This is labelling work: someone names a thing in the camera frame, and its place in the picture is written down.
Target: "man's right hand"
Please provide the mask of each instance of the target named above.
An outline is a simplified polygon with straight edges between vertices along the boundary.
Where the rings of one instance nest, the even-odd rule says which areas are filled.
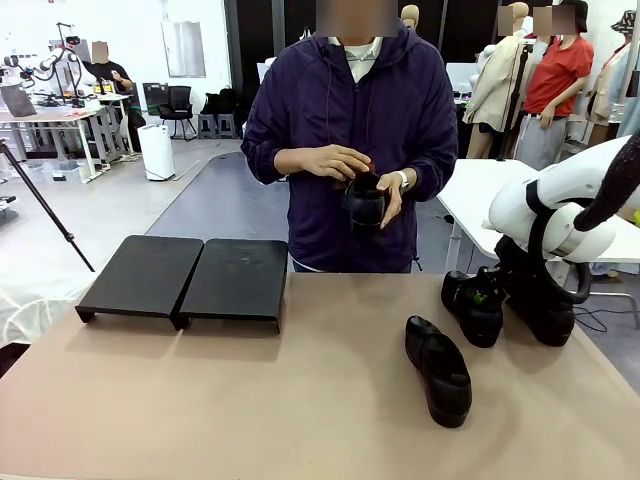
[[[355,178],[356,172],[368,172],[370,165],[368,156],[340,145],[281,150],[275,158],[275,167],[283,175],[307,171],[340,181]]]

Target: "black chair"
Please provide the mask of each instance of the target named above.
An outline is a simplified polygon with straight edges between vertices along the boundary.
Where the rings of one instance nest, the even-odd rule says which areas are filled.
[[[178,120],[182,125],[182,135],[185,142],[190,142],[193,138],[187,138],[187,131],[184,128],[184,121],[189,122],[193,133],[198,135],[198,132],[191,123],[193,118],[193,105],[189,103],[189,97],[191,95],[191,87],[185,86],[172,86],[169,87],[169,103],[164,105],[158,105],[158,112],[162,119],[162,124],[167,120],[173,120],[173,136],[171,138],[177,138],[178,133]]]

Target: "white shirt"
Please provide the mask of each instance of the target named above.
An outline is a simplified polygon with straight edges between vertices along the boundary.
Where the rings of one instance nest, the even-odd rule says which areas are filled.
[[[329,37],[331,45],[341,45],[337,37]],[[371,71],[371,67],[375,63],[380,50],[382,49],[382,37],[375,37],[373,42],[368,45],[345,46],[344,52],[347,55],[349,68],[353,80],[358,83],[367,73]]]

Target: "red t-shirt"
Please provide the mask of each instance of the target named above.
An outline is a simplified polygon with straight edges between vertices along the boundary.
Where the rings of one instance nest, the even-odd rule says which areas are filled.
[[[538,114],[549,103],[575,83],[576,80],[591,73],[593,65],[593,46],[584,38],[578,37],[566,50],[560,49],[561,42],[556,40],[547,51],[531,79],[527,91],[524,110]],[[573,113],[576,97],[556,107],[556,117],[568,117]]]

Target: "purple jacket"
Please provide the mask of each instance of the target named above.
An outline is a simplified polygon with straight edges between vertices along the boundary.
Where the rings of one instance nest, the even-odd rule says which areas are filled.
[[[289,250],[294,259],[332,272],[399,272],[416,258],[415,202],[436,196],[458,155],[453,90],[438,51],[399,24],[383,40],[371,71],[356,84],[344,49],[316,35],[285,49],[260,87],[242,151],[253,175],[282,177],[273,159],[283,148],[338,144],[368,155],[382,175],[412,167],[417,185],[402,212],[372,241],[351,235],[344,190],[307,172],[289,176]]]

